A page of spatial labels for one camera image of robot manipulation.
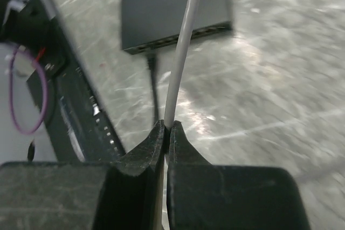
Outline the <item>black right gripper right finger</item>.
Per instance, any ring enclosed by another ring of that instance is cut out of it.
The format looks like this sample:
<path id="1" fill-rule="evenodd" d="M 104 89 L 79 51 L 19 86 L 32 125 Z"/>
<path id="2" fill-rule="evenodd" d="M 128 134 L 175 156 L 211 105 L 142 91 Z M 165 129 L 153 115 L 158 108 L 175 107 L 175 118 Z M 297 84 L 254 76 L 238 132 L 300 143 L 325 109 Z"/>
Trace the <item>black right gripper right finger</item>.
<path id="1" fill-rule="evenodd" d="M 170 133 L 167 210 L 171 229 L 310 229 L 298 185 L 282 168 L 213 165 Z"/>

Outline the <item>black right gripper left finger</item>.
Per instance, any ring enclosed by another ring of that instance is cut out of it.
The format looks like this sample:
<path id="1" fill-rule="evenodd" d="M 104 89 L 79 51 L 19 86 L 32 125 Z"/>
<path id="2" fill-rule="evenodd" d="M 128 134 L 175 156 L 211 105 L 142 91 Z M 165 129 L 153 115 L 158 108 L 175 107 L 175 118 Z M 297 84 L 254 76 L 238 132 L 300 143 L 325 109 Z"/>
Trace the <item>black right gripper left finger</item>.
<path id="1" fill-rule="evenodd" d="M 161 229 L 164 125 L 115 162 L 1 166 L 1 229 Z"/>

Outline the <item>black network switch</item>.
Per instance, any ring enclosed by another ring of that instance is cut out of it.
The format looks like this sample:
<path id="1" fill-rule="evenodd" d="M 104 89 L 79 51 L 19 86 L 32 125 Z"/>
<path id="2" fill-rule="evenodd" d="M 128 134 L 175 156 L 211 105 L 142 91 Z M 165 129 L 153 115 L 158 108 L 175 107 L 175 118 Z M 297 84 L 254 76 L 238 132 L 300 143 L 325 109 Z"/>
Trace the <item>black network switch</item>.
<path id="1" fill-rule="evenodd" d="M 121 48 L 138 54 L 176 44 L 187 0 L 121 0 Z M 232 30 L 230 0 L 200 0 L 192 39 Z"/>

